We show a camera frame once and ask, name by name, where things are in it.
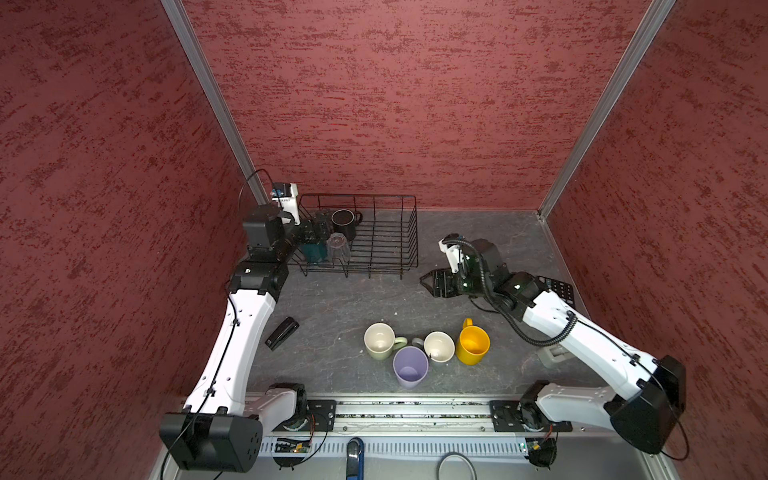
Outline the teal mug white inside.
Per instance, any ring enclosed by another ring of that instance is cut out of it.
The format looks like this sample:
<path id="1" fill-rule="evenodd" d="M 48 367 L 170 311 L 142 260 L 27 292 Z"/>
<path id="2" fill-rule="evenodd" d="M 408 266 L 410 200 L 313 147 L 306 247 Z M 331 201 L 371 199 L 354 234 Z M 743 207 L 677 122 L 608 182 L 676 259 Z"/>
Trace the teal mug white inside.
<path id="1" fill-rule="evenodd" d="M 327 246 L 324 242 L 303 244 L 301 251 L 309 265 L 318 265 L 328 261 Z"/>

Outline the clear plastic cup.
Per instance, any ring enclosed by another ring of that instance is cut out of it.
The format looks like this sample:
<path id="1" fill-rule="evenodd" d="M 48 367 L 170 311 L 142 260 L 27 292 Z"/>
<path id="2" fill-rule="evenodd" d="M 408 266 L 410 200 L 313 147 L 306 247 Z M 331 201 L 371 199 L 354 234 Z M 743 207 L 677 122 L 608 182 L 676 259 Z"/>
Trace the clear plastic cup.
<path id="1" fill-rule="evenodd" d="M 346 266 L 351 259 L 351 247 L 346 236 L 342 233 L 333 233 L 326 241 L 328 260 L 331 264 Z"/>

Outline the black mug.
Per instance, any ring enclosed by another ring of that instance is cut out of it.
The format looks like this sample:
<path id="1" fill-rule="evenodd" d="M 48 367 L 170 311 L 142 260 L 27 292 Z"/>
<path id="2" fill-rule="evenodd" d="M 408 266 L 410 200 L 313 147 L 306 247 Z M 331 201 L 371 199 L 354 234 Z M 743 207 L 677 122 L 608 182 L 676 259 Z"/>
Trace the black mug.
<path id="1" fill-rule="evenodd" d="M 348 242 L 353 242 L 357 236 L 357 226 L 362 222 L 363 214 L 360 211 L 348 209 L 335 210 L 331 215 L 331 222 L 335 233 L 342 234 Z"/>

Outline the yellow mug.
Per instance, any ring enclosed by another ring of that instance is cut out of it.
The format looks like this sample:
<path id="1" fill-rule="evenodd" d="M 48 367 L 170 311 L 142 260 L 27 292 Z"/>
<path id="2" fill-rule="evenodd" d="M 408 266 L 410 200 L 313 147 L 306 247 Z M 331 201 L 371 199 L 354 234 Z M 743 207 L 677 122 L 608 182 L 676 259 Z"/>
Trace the yellow mug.
<path id="1" fill-rule="evenodd" d="M 456 343 L 458 360 L 468 366 L 476 365 L 488 353 L 490 345 L 488 333 L 476 326 L 471 318 L 466 318 Z"/>

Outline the light green mug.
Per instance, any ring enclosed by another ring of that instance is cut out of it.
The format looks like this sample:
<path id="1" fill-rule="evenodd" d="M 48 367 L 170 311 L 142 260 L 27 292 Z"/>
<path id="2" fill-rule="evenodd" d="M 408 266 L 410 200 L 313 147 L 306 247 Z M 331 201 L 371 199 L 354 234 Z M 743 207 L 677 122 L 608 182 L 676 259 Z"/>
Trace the light green mug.
<path id="1" fill-rule="evenodd" d="M 383 322 L 370 325 L 364 333 L 368 354 L 377 361 L 386 360 L 394 352 L 408 344 L 406 337 L 397 336 L 393 328 Z"/>

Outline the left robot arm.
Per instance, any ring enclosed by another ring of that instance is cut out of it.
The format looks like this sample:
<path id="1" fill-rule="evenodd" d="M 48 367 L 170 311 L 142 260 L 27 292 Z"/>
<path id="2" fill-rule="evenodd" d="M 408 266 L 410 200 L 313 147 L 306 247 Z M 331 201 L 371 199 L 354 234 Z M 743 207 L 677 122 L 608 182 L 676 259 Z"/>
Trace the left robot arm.
<path id="1" fill-rule="evenodd" d="M 162 463 L 187 471 L 246 473 L 256 463 L 265 434 L 309 421 L 324 433 L 330 419 L 313 415 L 304 385 L 275 383 L 246 410 L 248 379 L 264 328 L 289 274 L 289 261 L 307 227 L 298 203 L 255 207 L 244 219 L 247 255 L 226 286 L 226 311 L 205 369 L 179 412 L 164 415 L 159 436 Z"/>

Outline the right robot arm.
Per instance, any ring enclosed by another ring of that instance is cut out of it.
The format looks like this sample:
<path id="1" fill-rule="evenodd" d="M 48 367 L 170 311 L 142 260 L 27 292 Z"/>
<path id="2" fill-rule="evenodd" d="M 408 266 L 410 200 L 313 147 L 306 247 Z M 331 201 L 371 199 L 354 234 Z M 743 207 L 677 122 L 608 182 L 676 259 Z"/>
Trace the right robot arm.
<path id="1" fill-rule="evenodd" d="M 657 359 L 629 345 L 581 315 L 541 278 L 510 272 L 485 239 L 450 234 L 439 247 L 449 265 L 427 273 L 432 296 L 483 298 L 526 343 L 561 347 L 606 383 L 581 388 L 535 382 L 518 402 L 525 429 L 576 422 L 612 430 L 642 452 L 663 451 L 686 406 L 686 370 L 677 359 Z"/>

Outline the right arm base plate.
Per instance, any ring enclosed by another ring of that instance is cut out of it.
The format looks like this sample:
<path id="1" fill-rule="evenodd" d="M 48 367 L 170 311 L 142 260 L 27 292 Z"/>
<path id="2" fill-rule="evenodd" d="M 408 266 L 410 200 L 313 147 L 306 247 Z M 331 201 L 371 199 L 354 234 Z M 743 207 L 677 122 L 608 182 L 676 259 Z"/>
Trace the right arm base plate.
<path id="1" fill-rule="evenodd" d="M 561 433 L 572 432 L 568 421 L 548 420 L 534 404 L 520 406 L 519 401 L 492 400 L 490 418 L 497 433 Z"/>

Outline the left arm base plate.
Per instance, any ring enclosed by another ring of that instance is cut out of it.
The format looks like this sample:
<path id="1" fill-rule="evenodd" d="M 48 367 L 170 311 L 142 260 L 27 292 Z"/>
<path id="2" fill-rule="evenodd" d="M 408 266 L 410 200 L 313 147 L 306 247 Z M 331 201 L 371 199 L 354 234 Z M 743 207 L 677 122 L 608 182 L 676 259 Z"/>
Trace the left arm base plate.
<path id="1" fill-rule="evenodd" d="M 337 406 L 336 400 L 310 399 L 303 416 L 284 422 L 274 432 L 331 432 L 335 426 Z"/>

